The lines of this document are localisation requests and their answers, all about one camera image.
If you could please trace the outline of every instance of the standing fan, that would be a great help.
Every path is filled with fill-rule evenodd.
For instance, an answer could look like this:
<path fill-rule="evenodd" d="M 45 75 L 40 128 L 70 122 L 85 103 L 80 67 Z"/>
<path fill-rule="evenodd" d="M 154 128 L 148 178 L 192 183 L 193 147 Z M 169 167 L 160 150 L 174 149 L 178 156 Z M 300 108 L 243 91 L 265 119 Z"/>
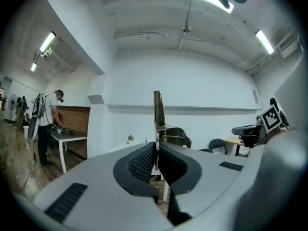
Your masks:
<path fill-rule="evenodd" d="M 16 106 L 17 106 L 17 96 L 15 94 L 13 94 L 10 97 L 8 103 L 9 103 L 9 109 L 11 110 L 11 118 L 10 118 L 9 124 L 12 125 L 13 124 L 13 122 L 12 122 L 12 112 L 13 112 L 13 110 L 16 109 Z"/>

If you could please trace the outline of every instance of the trash can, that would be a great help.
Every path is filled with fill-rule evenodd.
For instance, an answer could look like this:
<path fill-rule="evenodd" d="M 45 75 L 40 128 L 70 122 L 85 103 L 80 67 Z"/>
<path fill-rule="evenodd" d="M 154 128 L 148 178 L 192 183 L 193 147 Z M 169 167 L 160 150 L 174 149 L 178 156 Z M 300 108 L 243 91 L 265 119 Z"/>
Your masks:
<path fill-rule="evenodd" d="M 29 126 L 24 126 L 25 139 L 28 139 L 28 129 L 29 129 Z"/>

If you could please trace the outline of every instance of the chair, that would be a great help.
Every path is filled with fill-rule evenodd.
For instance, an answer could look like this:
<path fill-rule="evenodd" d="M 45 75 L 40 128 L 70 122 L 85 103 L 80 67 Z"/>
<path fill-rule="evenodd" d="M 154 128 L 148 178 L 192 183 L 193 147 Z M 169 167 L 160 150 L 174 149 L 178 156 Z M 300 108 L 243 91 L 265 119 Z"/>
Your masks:
<path fill-rule="evenodd" d="M 212 151 L 215 148 L 218 147 L 224 147 L 225 148 L 225 154 L 228 155 L 225 143 L 223 142 L 223 140 L 221 139 L 215 139 L 215 140 L 211 140 L 210 142 L 210 150 Z"/>
<path fill-rule="evenodd" d="M 213 153 L 210 149 L 201 149 L 200 151 L 201 151 L 201 152 L 210 152 L 210 153 Z"/>

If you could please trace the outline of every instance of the wooden floor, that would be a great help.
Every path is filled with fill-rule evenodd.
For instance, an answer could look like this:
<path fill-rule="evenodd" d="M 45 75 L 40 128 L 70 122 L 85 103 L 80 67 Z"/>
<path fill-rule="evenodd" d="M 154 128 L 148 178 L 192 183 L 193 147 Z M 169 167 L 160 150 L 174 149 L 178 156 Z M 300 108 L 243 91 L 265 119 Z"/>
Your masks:
<path fill-rule="evenodd" d="M 32 144 L 24 139 L 23 130 L 15 130 L 13 125 L 0 121 L 0 166 L 3 177 L 6 179 L 12 192 L 19 193 L 30 201 L 33 201 L 41 189 L 62 175 L 58 144 L 48 146 L 47 159 L 53 162 L 53 165 L 48 167 L 41 167 L 38 156 L 38 143 L 35 142 L 33 145 L 37 157 L 36 172 L 30 175 L 25 188 L 20 191 L 28 174 L 34 171 L 33 147 Z M 83 161 L 69 151 L 63 151 L 63 153 L 67 171 Z M 153 179 L 150 185 L 158 188 L 159 199 L 157 206 L 166 216 L 170 192 L 167 201 L 163 201 L 165 183 L 164 181 L 155 180 Z"/>

